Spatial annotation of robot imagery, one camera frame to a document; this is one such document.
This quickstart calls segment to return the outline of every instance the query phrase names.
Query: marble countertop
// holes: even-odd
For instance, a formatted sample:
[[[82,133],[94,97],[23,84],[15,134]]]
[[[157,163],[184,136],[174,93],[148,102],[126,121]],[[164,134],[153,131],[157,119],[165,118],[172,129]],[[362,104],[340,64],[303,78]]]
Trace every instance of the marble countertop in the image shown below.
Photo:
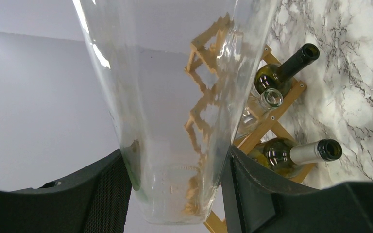
[[[302,44],[320,58],[296,77],[306,92],[281,117],[300,143],[334,138],[339,161],[321,163],[304,184],[373,181],[373,0],[283,0],[267,44],[280,61]]]

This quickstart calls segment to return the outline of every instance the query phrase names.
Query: wooden wine rack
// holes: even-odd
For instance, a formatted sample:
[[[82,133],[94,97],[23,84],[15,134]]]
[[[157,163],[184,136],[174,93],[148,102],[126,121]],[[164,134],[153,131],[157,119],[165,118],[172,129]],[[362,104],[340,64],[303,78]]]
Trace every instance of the wooden wine rack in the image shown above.
[[[208,140],[212,133],[212,129],[209,125],[199,117],[199,113],[206,108],[208,104],[217,105],[215,96],[218,94],[217,90],[225,87],[225,77],[217,73],[217,64],[215,62],[216,54],[219,51],[222,42],[225,39],[225,35],[228,29],[233,26],[234,22],[230,20],[229,15],[220,17],[218,21],[208,28],[205,32],[197,36],[191,42],[191,54],[187,66],[184,71],[194,80],[194,82],[200,88],[203,93],[203,97],[198,101],[197,105],[190,111],[190,118],[185,124],[185,130],[189,134],[189,138],[193,144],[195,151],[201,156],[200,165],[206,161],[206,154],[201,152],[201,147],[198,146],[197,138],[192,126],[195,124],[199,131],[203,133],[203,140]],[[216,37],[215,42],[210,44],[208,48],[205,44],[212,38]],[[271,54],[271,48],[269,46],[264,47],[264,53],[262,60],[267,64],[280,64],[280,62]],[[200,76],[196,73],[197,67],[204,64],[211,73],[214,73],[218,81],[214,84],[214,87],[207,89]],[[285,130],[285,128],[278,122],[282,114],[291,106],[294,101],[306,90],[306,84],[302,81],[293,79],[292,89],[285,96],[283,103],[280,107],[273,110],[268,119],[263,121],[261,125],[257,127],[255,131],[249,134],[246,138],[238,139],[234,142],[241,151],[248,154],[257,144],[261,142],[261,138],[271,130],[277,137],[284,137],[295,141],[295,139]],[[248,105],[251,114],[257,116],[254,107]],[[315,164],[306,165],[302,172],[292,178],[291,180],[297,183],[301,183],[307,174],[311,171]],[[204,225],[208,228],[211,233],[227,233],[226,222],[221,221],[218,216],[211,211],[209,218],[206,220]]]

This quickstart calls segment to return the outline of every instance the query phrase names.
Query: wine bottle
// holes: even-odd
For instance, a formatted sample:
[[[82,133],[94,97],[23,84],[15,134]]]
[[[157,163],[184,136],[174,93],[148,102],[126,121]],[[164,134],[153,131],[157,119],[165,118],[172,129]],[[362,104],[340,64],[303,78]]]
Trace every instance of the wine bottle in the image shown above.
[[[320,56],[320,51],[313,44],[304,44],[282,65],[267,64],[255,74],[251,93],[255,96],[268,88],[275,88],[285,97],[292,87],[292,77],[311,64]]]
[[[252,133],[268,117],[272,110],[281,106],[283,101],[284,97],[282,97],[282,94],[274,88],[264,91],[259,97],[250,95],[242,111],[235,139]]]
[[[276,173],[292,178],[305,164],[334,161],[341,157],[341,145],[333,139],[297,145],[286,138],[273,138],[258,144],[248,156]]]

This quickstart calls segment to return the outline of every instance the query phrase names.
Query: bottle mouth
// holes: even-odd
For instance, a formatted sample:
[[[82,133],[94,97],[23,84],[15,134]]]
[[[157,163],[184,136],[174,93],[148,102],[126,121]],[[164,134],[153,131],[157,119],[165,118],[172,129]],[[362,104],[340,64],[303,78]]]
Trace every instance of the bottle mouth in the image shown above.
[[[265,101],[272,108],[277,108],[281,106],[282,102],[284,101],[284,97],[282,96],[281,92],[275,88],[269,88],[266,91],[264,91],[264,98]]]
[[[342,156],[341,145],[333,139],[321,140],[318,143],[318,151],[321,157],[326,161],[334,161]]]
[[[303,54],[311,60],[317,60],[320,57],[320,50],[313,44],[304,44]]]

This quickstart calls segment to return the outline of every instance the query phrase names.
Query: dark green bottle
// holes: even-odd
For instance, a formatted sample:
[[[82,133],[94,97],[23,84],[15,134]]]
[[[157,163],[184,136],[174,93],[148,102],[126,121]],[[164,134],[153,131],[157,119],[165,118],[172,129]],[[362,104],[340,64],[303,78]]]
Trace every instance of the dark green bottle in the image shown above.
[[[341,157],[342,147],[333,139],[297,145],[286,138],[273,138],[258,144],[248,156],[276,173],[292,178],[305,164],[334,161]]]
[[[275,88],[285,97],[291,90],[292,77],[305,66],[317,60],[320,51],[313,44],[304,44],[282,65],[267,64],[255,74],[252,93],[257,96],[268,88]]]

